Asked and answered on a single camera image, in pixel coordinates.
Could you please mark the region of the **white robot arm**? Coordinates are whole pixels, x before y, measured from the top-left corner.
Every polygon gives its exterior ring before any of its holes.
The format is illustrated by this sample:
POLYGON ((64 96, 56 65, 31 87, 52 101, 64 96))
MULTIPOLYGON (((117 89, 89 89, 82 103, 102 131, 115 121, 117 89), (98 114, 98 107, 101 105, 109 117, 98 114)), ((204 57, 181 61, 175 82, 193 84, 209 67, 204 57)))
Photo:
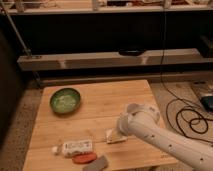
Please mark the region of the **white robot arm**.
POLYGON ((117 121, 117 130, 159 148, 196 171, 213 171, 213 148, 158 125, 160 112, 147 104, 129 104, 117 121))

